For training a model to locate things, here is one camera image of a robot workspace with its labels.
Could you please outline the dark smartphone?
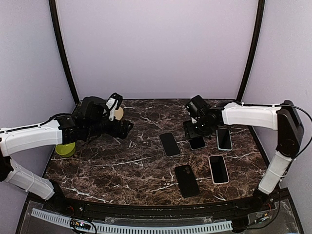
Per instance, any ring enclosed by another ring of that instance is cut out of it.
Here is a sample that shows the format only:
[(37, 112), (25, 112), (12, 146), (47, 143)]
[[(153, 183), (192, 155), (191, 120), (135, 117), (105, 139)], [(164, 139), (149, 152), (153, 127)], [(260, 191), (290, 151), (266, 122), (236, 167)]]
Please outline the dark smartphone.
[(195, 137), (195, 138), (189, 139), (189, 145), (190, 145), (191, 150), (198, 150), (206, 146), (203, 137)]

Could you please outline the smartphone with silver edge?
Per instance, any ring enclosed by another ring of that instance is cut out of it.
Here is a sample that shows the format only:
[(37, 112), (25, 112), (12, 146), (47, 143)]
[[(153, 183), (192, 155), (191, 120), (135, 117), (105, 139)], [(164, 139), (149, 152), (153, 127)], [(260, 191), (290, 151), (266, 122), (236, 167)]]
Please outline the smartphone with silver edge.
[(159, 139), (163, 150), (168, 157), (178, 156), (181, 154), (180, 148), (176, 142), (174, 135), (171, 132), (159, 135)]

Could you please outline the light blue phone case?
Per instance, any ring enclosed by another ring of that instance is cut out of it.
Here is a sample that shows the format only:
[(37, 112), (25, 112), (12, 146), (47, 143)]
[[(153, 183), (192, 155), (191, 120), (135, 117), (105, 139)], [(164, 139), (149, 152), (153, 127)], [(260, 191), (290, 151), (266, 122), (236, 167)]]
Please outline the light blue phone case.
[(218, 128), (216, 131), (217, 148), (221, 151), (231, 151), (233, 149), (231, 133), (229, 129)]

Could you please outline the black phone case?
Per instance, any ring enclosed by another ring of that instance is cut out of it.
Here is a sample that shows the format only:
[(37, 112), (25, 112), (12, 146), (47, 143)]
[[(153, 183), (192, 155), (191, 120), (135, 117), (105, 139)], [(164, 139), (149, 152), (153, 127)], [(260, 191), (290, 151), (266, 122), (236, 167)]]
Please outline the black phone case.
[(190, 165), (175, 167), (175, 176), (177, 178), (181, 195), (184, 198), (199, 195), (199, 187)]

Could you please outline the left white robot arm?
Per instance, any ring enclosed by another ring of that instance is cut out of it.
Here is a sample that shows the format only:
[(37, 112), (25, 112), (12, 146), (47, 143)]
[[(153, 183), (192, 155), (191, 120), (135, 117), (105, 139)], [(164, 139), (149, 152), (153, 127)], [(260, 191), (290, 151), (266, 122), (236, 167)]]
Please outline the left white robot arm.
[(116, 116), (122, 101), (123, 97), (117, 93), (113, 93), (108, 100), (85, 97), (70, 114), (55, 114), (38, 124), (1, 128), (0, 180), (49, 200), (57, 212), (65, 212), (69, 208), (69, 202), (62, 197), (63, 192), (58, 184), (23, 168), (11, 155), (41, 146), (87, 142), (102, 134), (125, 139), (134, 125)]

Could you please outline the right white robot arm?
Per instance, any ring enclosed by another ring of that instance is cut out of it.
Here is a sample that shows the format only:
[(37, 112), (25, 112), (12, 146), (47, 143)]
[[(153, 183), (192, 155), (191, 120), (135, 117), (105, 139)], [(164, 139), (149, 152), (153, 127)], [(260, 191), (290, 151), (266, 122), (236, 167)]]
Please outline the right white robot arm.
[(297, 108), (290, 100), (281, 104), (244, 104), (225, 101), (213, 106), (199, 95), (190, 99), (185, 108), (190, 116), (189, 129), (199, 136), (210, 136), (221, 125), (246, 125), (277, 131), (277, 147), (268, 169), (261, 179), (249, 208), (260, 211), (269, 195), (299, 156), (304, 127)]

